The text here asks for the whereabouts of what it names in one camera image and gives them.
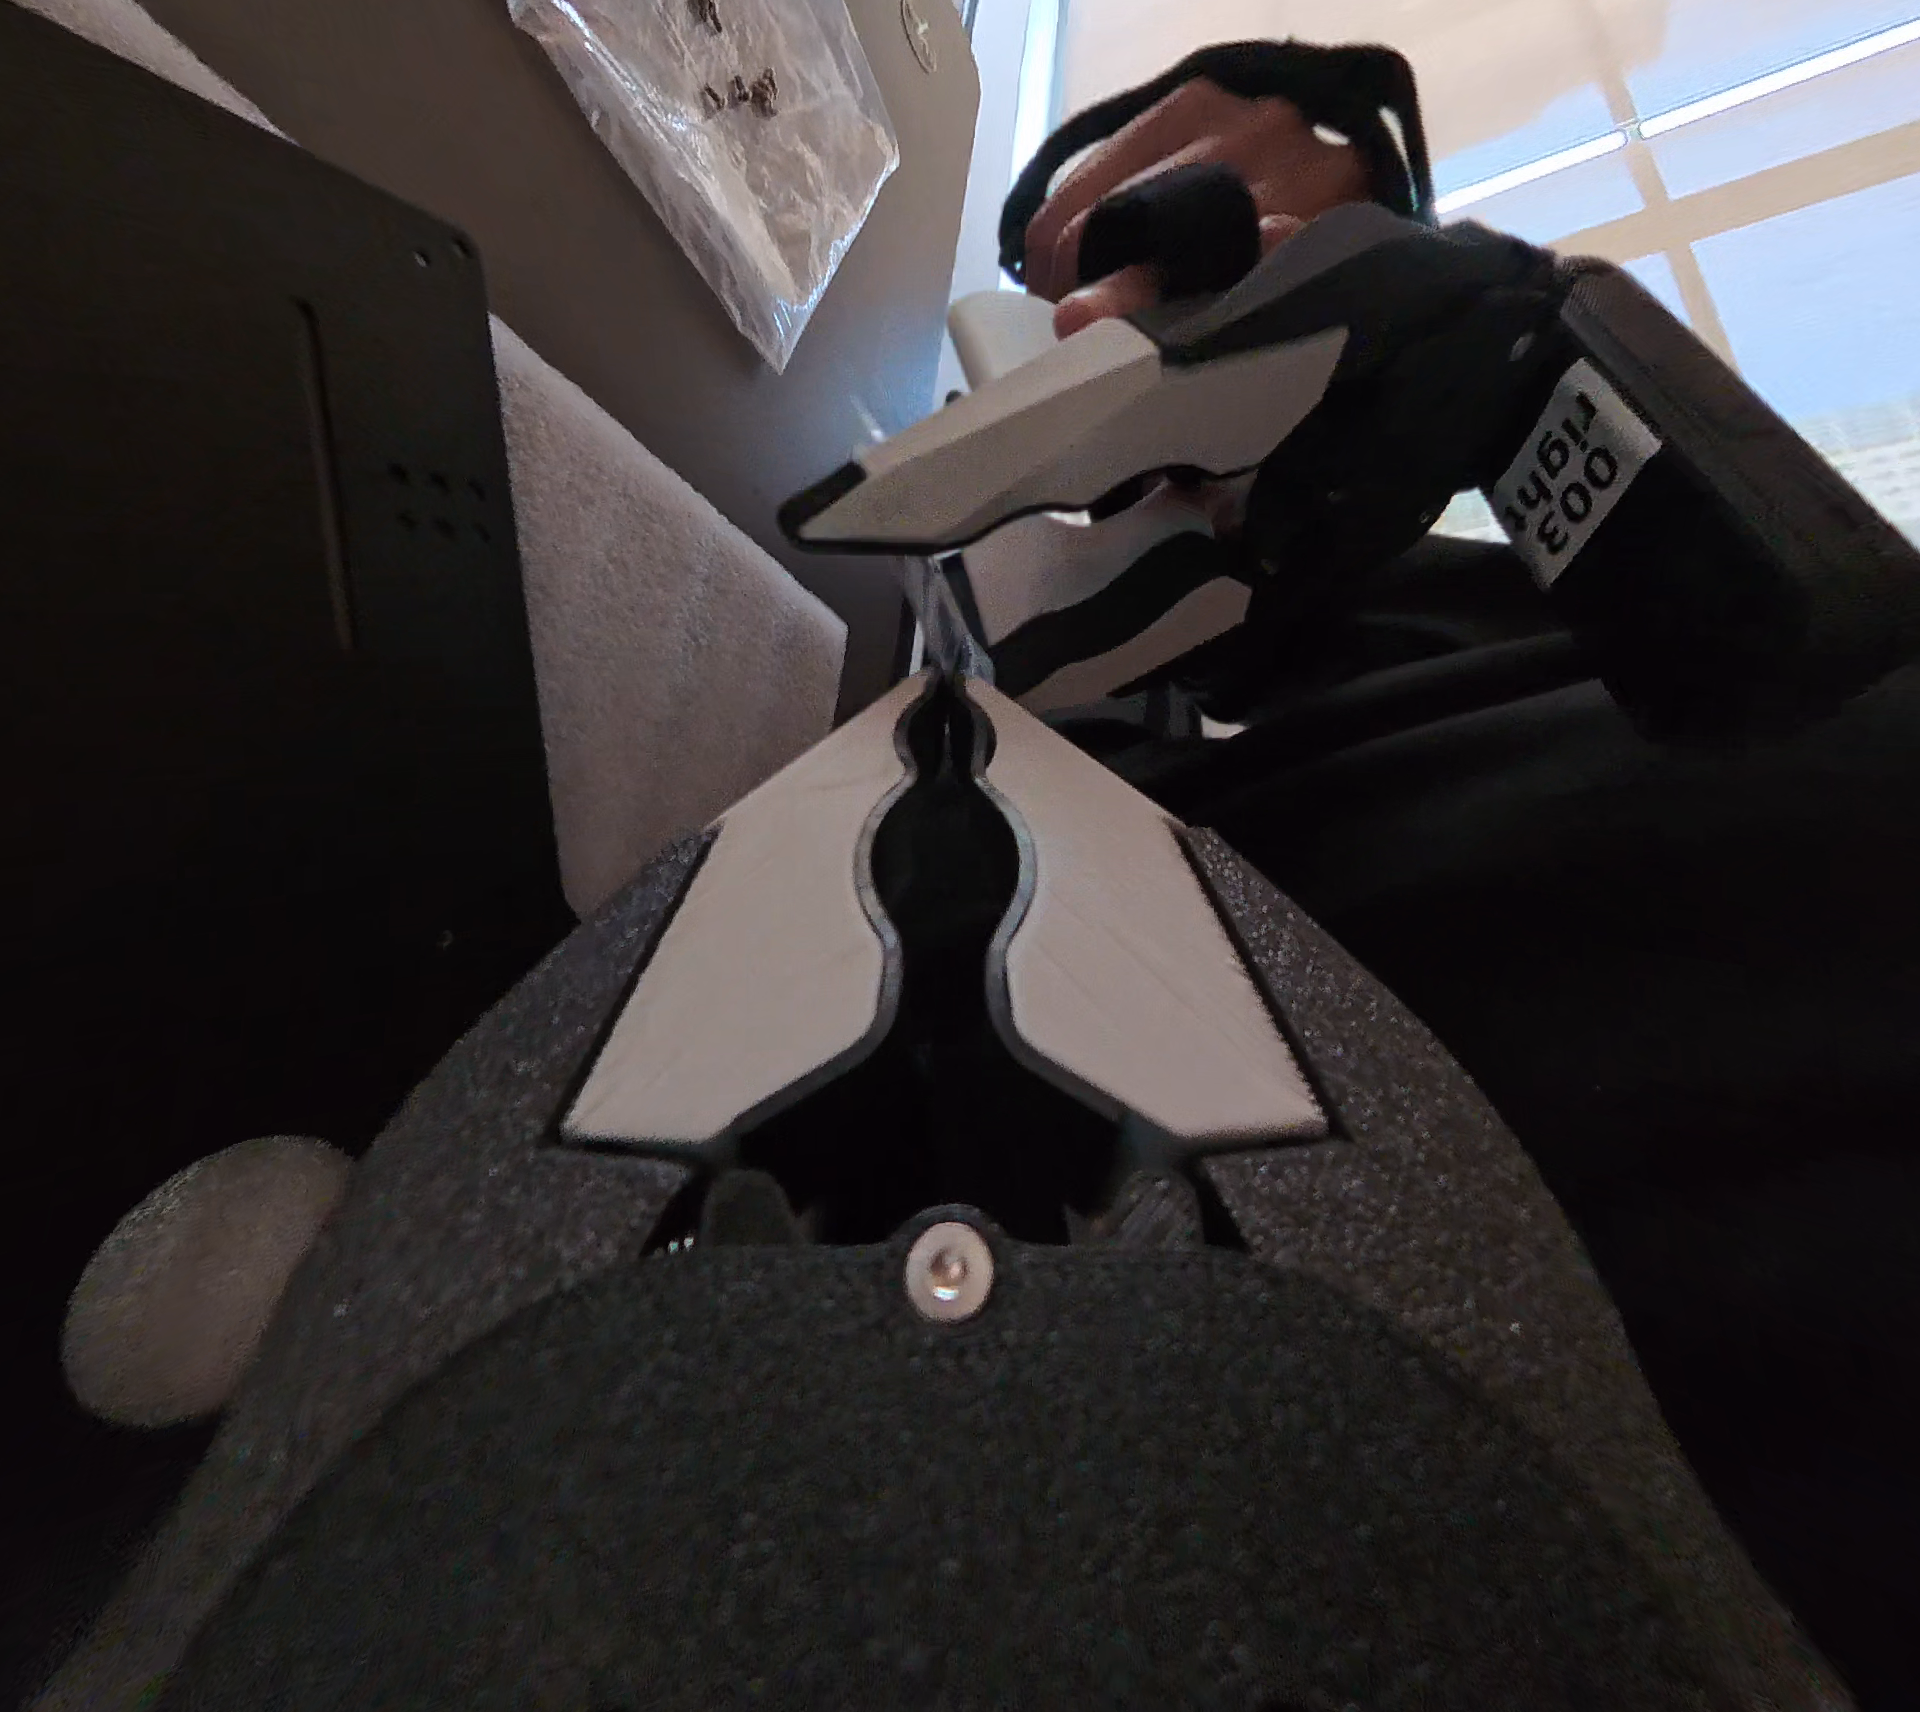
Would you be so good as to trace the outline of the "black metal plate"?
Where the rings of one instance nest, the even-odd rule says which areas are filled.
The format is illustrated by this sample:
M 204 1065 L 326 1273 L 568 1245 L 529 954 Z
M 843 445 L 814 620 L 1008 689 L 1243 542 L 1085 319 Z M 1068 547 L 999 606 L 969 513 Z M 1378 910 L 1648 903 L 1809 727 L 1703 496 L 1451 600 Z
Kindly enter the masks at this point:
M 357 1138 L 572 927 L 475 246 L 4 5 L 4 1154 Z

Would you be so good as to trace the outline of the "large window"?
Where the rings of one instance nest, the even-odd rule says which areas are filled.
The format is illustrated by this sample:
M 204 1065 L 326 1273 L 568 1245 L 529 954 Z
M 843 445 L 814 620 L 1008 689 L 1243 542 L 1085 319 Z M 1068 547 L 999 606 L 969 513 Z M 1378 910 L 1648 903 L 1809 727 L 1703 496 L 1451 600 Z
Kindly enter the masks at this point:
M 1439 213 L 1627 273 L 1915 538 L 1915 15 L 1612 83 L 1445 160 Z

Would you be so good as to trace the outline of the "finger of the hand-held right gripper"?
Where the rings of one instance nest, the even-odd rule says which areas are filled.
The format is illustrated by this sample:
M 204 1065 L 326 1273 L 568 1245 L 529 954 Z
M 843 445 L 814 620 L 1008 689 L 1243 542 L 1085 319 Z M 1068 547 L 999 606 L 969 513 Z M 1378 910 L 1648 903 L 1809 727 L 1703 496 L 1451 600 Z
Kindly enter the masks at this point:
M 1144 496 L 1090 524 L 1043 513 L 956 556 L 956 604 L 998 693 L 1031 714 L 1114 698 L 1248 614 L 1203 496 Z
M 1268 312 L 1358 254 L 1358 220 L 1320 218 L 1228 293 L 1099 320 L 784 500 L 803 550 L 952 550 L 1041 510 L 1090 510 L 1170 470 L 1259 468 L 1322 403 L 1342 323 Z

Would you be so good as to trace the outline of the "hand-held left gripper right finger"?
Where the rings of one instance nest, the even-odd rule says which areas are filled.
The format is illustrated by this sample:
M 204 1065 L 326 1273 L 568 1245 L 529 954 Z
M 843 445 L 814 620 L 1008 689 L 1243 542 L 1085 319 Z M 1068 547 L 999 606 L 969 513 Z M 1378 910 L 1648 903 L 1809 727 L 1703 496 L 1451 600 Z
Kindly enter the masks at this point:
M 1018 876 L 986 951 L 1018 1065 L 1179 1157 L 1317 1142 L 1330 1122 L 1175 825 L 1024 707 L 969 677 L 980 797 Z

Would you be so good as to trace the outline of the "person's right hand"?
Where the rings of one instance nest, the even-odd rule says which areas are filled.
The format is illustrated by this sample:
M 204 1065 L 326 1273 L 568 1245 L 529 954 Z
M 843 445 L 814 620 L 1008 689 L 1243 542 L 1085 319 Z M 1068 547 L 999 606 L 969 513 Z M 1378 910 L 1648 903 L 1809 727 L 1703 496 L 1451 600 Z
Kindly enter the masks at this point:
M 1405 79 L 1356 93 L 1240 93 L 1186 77 L 1063 164 L 1024 224 L 1018 280 L 1068 341 L 1221 294 L 1307 223 L 1375 206 L 1424 218 L 1429 174 Z

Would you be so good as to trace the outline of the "round white foam piece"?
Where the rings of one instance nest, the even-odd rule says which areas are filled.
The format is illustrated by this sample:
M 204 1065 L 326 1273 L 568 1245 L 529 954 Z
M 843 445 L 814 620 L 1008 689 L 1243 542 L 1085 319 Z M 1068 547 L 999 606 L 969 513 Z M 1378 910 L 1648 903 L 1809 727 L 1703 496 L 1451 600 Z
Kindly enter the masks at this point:
M 345 1151 L 278 1134 L 210 1152 L 134 1205 L 65 1302 L 75 1405 L 128 1431 L 217 1416 L 351 1173 Z

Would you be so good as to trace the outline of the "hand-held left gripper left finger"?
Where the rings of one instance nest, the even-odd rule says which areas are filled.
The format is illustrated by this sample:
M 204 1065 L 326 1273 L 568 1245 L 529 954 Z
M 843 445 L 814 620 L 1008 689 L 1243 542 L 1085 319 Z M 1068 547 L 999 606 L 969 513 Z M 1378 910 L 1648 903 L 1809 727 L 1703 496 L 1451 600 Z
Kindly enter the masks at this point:
M 903 678 L 711 826 L 557 1133 L 575 1149 L 706 1163 L 846 1072 L 900 1011 L 880 825 L 914 787 Z

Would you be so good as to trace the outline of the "clear bag with dark screws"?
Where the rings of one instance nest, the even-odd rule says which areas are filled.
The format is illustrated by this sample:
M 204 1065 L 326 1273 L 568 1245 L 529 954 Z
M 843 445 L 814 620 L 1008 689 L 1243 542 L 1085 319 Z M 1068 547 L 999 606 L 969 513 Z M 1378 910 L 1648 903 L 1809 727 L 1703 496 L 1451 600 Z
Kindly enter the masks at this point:
M 757 357 L 791 354 L 900 141 L 846 0 L 501 0 Z

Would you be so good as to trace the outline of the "person's black clothing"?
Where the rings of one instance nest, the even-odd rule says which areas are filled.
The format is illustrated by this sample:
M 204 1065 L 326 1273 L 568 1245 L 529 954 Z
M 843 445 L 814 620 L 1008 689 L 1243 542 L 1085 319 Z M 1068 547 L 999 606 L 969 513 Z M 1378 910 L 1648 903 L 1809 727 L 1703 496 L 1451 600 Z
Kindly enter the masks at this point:
M 1645 740 L 1496 544 L 1427 538 L 1246 727 L 1066 736 L 1395 995 L 1548 1180 L 1665 1421 L 1862 1708 L 1915 1708 L 1915 667 L 1743 748 Z

